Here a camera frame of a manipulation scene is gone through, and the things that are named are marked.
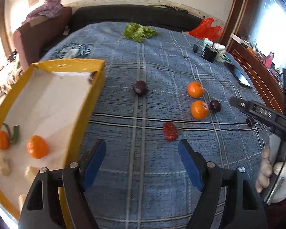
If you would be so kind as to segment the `right hand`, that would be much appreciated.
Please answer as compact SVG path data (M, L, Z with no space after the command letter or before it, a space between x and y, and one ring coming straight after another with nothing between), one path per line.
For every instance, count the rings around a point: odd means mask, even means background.
M272 174L278 175L283 166L282 162L278 162L274 166L271 165L271 162L269 161L270 151L271 150L269 146L267 146L262 151L262 162L255 183L256 191L258 193L261 193L263 189L266 189L269 186L271 175ZM283 181L273 197L272 200L273 203L279 203L284 199L286 199L286 162L281 172L281 176L283 178Z

